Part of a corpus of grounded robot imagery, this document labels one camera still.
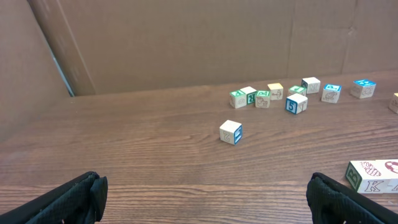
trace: white block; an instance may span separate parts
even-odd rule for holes
[[[326,84],[323,88],[322,101],[327,103],[337,103],[340,97],[341,86]]]
[[[232,91],[229,93],[229,103],[235,109],[246,106],[246,94],[241,90]]]
[[[271,103],[271,93],[266,90],[259,90],[256,93],[256,108],[268,108]]]
[[[394,96],[392,96],[388,108],[390,108],[390,110],[393,112],[398,113],[398,93],[395,93]]]
[[[285,109],[293,114],[298,114],[307,109],[308,98],[301,94],[295,93],[286,98]]]
[[[307,89],[307,94],[318,93],[321,87],[321,81],[315,77],[303,78],[301,86]]]
[[[281,100],[284,97],[284,87],[280,83],[268,84],[271,100]]]
[[[398,159],[376,160],[377,168],[389,179],[383,193],[398,194]]]
[[[307,94],[307,89],[302,86],[292,86],[287,90],[287,96],[291,96],[296,93],[305,96]]]
[[[376,83],[370,80],[356,80],[351,87],[351,94],[359,99],[372,97]]]
[[[227,120],[220,126],[220,139],[224,142],[235,145],[242,139],[243,129],[242,124]]]
[[[248,87],[242,88],[241,91],[244,92],[244,94],[246,94],[246,104],[247,105],[254,103],[257,90],[248,86]]]
[[[382,194],[390,181],[376,161],[349,162],[345,177],[361,194]]]

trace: toy block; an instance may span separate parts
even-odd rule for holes
[[[390,110],[393,112],[398,113],[398,93],[395,93],[394,96],[392,96],[388,108],[390,108]]]
[[[359,99],[372,97],[375,88],[376,83],[370,80],[356,80],[351,87],[351,95]]]
[[[286,98],[285,109],[292,112],[293,114],[298,114],[307,109],[308,98],[301,94],[295,93]]]
[[[341,86],[326,84],[323,88],[322,101],[327,103],[337,103],[340,97]]]
[[[271,100],[281,100],[284,97],[284,87],[280,83],[268,84]]]
[[[303,78],[301,86],[307,89],[307,94],[318,93],[321,87],[321,81],[315,77]]]
[[[376,161],[351,161],[345,174],[349,184],[361,194],[381,194],[389,183]]]
[[[305,96],[307,93],[307,89],[302,87],[302,86],[292,86],[289,88],[289,90],[287,91],[287,96],[291,96],[295,93],[298,93],[300,95]]]
[[[241,91],[244,92],[244,94],[246,94],[246,104],[247,105],[254,103],[254,101],[256,99],[257,90],[248,86],[248,87],[241,89]]]
[[[256,108],[268,108],[271,102],[270,91],[259,90],[256,93]]]
[[[377,167],[390,180],[383,193],[398,194],[398,159],[376,160]]]
[[[246,106],[246,94],[241,90],[232,91],[229,93],[229,103],[235,109]]]
[[[227,120],[220,126],[220,139],[224,142],[235,145],[242,139],[242,124]]]

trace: wooden table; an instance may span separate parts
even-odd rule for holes
[[[372,98],[349,95],[362,78],[377,83]],[[398,157],[397,71],[320,80],[343,85],[339,102],[321,91],[298,115],[285,97],[230,107],[230,91],[273,81],[65,99],[0,145],[0,213],[93,170],[109,180],[102,223],[311,223],[312,173],[347,184],[350,160]],[[284,96],[300,84],[280,82]],[[243,124],[236,146],[219,139],[227,119]],[[398,212],[398,195],[368,197]]]

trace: cardboard wall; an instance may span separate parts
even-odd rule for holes
[[[69,95],[27,1],[0,1],[0,34],[2,141]]]
[[[398,68],[396,0],[31,0],[78,95]]]

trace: red printed drawing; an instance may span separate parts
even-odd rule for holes
[[[373,177],[378,177],[381,175],[381,173],[370,162],[360,162],[360,164],[367,174]]]
[[[389,171],[398,174],[398,162],[387,161],[384,165]]]

